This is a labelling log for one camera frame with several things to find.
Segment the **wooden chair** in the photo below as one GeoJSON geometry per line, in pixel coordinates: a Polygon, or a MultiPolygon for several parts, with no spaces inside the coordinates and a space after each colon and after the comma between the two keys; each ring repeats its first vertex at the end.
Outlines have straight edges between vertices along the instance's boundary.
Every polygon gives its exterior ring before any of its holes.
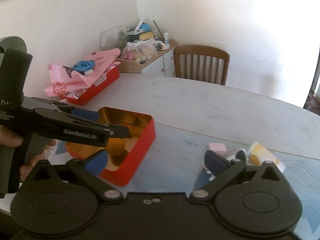
{"type": "Polygon", "coordinates": [[[176,77],[225,85],[229,59],[228,53],[215,47],[177,47],[174,50],[176,77]]]}

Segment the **open tin box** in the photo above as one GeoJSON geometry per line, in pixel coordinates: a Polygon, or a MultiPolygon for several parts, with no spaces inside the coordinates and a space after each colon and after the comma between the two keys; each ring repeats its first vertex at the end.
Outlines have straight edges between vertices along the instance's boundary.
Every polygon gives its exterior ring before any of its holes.
{"type": "MultiPolygon", "coordinates": [[[[99,111],[98,122],[125,125],[130,136],[124,139],[109,138],[105,148],[108,165],[99,175],[118,186],[125,186],[148,152],[156,138],[155,123],[151,115],[126,110],[103,107],[99,111]]],[[[67,143],[66,148],[73,158],[85,159],[101,147],[67,143]]]]}

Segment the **finger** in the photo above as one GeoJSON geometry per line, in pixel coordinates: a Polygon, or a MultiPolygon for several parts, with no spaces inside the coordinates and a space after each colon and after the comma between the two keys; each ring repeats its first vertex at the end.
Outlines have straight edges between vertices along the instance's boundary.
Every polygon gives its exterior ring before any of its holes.
{"type": "Polygon", "coordinates": [[[56,144],[57,144],[57,140],[51,139],[51,142],[48,143],[48,146],[56,146],[56,144]]]}
{"type": "Polygon", "coordinates": [[[38,163],[39,160],[45,160],[45,155],[44,155],[44,152],[40,153],[40,154],[37,154],[35,156],[33,156],[30,160],[30,166],[32,168],[34,168],[34,166],[36,166],[36,164],[38,163]]]}
{"type": "Polygon", "coordinates": [[[46,146],[43,148],[43,153],[44,153],[44,159],[48,159],[51,153],[51,149],[49,146],[46,146]]]}
{"type": "Polygon", "coordinates": [[[5,126],[0,126],[0,145],[18,147],[23,138],[5,126]]]}
{"type": "Polygon", "coordinates": [[[20,167],[20,179],[25,181],[26,177],[32,171],[32,167],[30,165],[23,165],[20,167]]]}

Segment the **white table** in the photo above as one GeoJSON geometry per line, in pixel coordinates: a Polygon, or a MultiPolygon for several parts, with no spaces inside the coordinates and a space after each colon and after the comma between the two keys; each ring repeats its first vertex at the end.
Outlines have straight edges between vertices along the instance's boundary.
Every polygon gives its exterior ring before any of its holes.
{"type": "Polygon", "coordinates": [[[86,106],[151,114],[157,139],[122,192],[190,193],[209,142],[229,151],[258,141],[287,166],[285,176],[303,204],[296,233],[320,238],[320,117],[244,90],[192,80],[121,74],[86,106]]]}
{"type": "Polygon", "coordinates": [[[147,113],[160,124],[320,159],[320,117],[245,90],[172,77],[122,73],[88,106],[147,113]]]}

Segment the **human hand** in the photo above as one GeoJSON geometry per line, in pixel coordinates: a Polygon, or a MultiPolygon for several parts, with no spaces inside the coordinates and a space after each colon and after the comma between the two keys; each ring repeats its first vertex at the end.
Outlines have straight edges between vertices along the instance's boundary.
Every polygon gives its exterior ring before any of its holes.
{"type": "MultiPolygon", "coordinates": [[[[4,145],[7,147],[18,147],[21,145],[23,141],[23,138],[16,134],[15,132],[11,131],[5,126],[0,126],[0,145],[4,145]]],[[[51,140],[48,146],[55,146],[56,141],[51,140]]],[[[31,170],[33,169],[34,166],[36,166],[37,162],[39,160],[44,160],[45,155],[44,152],[37,154],[31,158],[30,165],[23,165],[20,168],[20,179],[24,181],[26,177],[29,175],[31,170]]]]}

